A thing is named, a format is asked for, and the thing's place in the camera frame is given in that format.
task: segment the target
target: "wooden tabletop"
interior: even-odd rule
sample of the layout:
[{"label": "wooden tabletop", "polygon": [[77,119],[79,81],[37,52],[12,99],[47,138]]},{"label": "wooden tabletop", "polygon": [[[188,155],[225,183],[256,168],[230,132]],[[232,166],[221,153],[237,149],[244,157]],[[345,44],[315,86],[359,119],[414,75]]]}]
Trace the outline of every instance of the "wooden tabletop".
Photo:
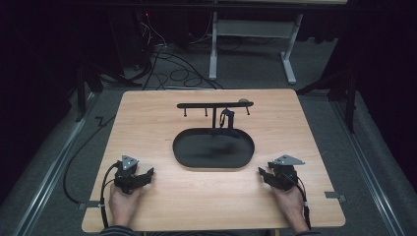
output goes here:
[{"label": "wooden tabletop", "polygon": [[[190,169],[174,157],[175,137],[190,128],[210,128],[203,109],[177,108],[185,102],[254,102],[235,111],[234,128],[254,143],[252,160],[238,169]],[[256,229],[288,227],[270,186],[258,167],[284,154],[304,160],[295,166],[305,184],[314,227],[341,226],[344,215],[337,199],[327,199],[333,186],[304,112],[292,89],[128,91],[124,94],[102,159],[90,200],[98,201],[106,170],[122,154],[140,160],[141,173],[154,167],[132,224],[137,231]],[[108,201],[108,188],[105,192]],[[109,223],[112,223],[107,207]],[[83,230],[103,225],[98,208],[88,208]]]}]

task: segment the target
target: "white metal stand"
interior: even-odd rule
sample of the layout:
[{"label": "white metal stand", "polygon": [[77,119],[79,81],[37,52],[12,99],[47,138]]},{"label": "white metal stand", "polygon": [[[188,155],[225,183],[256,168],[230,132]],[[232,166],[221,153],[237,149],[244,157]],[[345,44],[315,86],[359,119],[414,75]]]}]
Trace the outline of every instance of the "white metal stand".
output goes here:
[{"label": "white metal stand", "polygon": [[217,36],[254,36],[254,37],[279,37],[288,38],[288,47],[280,53],[280,58],[285,70],[288,83],[295,85],[294,72],[289,61],[295,38],[301,26],[303,15],[297,15],[295,22],[254,22],[239,20],[219,20],[217,12],[212,16],[211,55],[209,59],[209,79],[217,78]]}]

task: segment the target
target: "human hand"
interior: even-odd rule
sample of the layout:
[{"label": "human hand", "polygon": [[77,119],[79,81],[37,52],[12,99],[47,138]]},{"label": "human hand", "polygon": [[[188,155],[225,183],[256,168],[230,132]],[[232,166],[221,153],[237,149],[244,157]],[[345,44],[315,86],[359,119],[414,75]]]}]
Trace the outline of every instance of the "human hand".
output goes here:
[{"label": "human hand", "polygon": [[131,195],[122,192],[122,189],[110,186],[109,205],[113,215],[113,225],[129,227],[138,208],[139,196],[143,188],[133,191]]},{"label": "human hand", "polygon": [[285,215],[294,234],[309,231],[306,220],[303,217],[303,197],[296,186],[284,191],[270,186],[275,194],[278,206]]}]

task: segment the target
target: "dark background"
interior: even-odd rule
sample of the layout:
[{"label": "dark background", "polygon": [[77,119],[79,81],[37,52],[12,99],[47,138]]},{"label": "dark background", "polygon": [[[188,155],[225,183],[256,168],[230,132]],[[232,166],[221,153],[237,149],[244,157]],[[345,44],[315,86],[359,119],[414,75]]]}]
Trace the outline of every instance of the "dark background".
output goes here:
[{"label": "dark background", "polygon": [[[415,3],[367,0],[349,1],[348,6],[381,11],[345,15],[309,12],[298,40],[314,37],[320,43],[338,38],[324,78],[352,67],[353,62],[357,88],[394,158],[416,188]],[[115,13],[121,10],[73,11],[47,0],[2,2],[0,9],[2,203],[44,139],[70,109],[68,97],[76,88],[80,55],[111,72],[123,73],[124,66],[139,60],[130,53],[141,48],[128,10],[122,10],[126,14],[120,17]],[[149,13],[166,40],[182,47],[187,47],[188,32],[201,36],[209,20],[209,13],[200,11]],[[248,19],[257,17],[247,15]],[[124,30],[118,31],[120,26],[125,26]],[[333,81],[327,88],[344,87],[343,80]]]}]

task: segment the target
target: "black oval tray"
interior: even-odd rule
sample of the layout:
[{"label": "black oval tray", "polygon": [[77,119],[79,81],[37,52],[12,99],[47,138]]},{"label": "black oval tray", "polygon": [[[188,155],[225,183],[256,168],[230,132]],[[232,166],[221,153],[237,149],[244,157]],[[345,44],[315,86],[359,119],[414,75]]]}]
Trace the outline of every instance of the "black oval tray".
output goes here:
[{"label": "black oval tray", "polygon": [[192,168],[239,168],[251,161],[255,151],[252,138],[244,131],[234,129],[239,139],[212,135],[210,128],[188,129],[174,140],[175,158]]}]

